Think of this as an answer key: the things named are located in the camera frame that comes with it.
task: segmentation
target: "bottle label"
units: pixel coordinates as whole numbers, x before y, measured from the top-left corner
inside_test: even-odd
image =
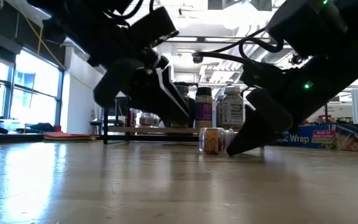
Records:
[[[196,121],[212,122],[212,96],[196,96]]]
[[[196,103],[196,120],[212,121],[212,103]]]
[[[222,102],[222,124],[242,124],[244,106],[241,99],[228,99]]]
[[[216,126],[219,128],[222,126],[222,103],[216,107]]]

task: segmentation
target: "shelf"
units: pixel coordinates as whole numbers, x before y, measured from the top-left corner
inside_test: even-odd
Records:
[[[133,127],[109,127],[109,132],[115,133],[179,133],[198,134],[199,128],[133,128]]]

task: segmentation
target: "desk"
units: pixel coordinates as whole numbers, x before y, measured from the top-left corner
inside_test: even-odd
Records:
[[[358,223],[358,152],[0,146],[0,223]]]

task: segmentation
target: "white bottle cap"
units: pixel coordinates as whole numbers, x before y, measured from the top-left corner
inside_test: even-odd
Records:
[[[224,94],[228,94],[228,93],[241,93],[240,87],[228,86],[224,89]]]

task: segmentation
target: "red object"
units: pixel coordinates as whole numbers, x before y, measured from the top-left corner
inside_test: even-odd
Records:
[[[325,118],[325,117],[326,117],[325,115],[319,115],[319,116],[318,116],[318,119],[323,119],[323,118]]]
[[[89,134],[67,134],[63,132],[45,133],[44,139],[49,140],[94,140]]]
[[[335,130],[316,130],[313,131],[313,140],[334,140]]]
[[[60,125],[55,125],[55,131],[56,132],[62,131],[62,127]]]

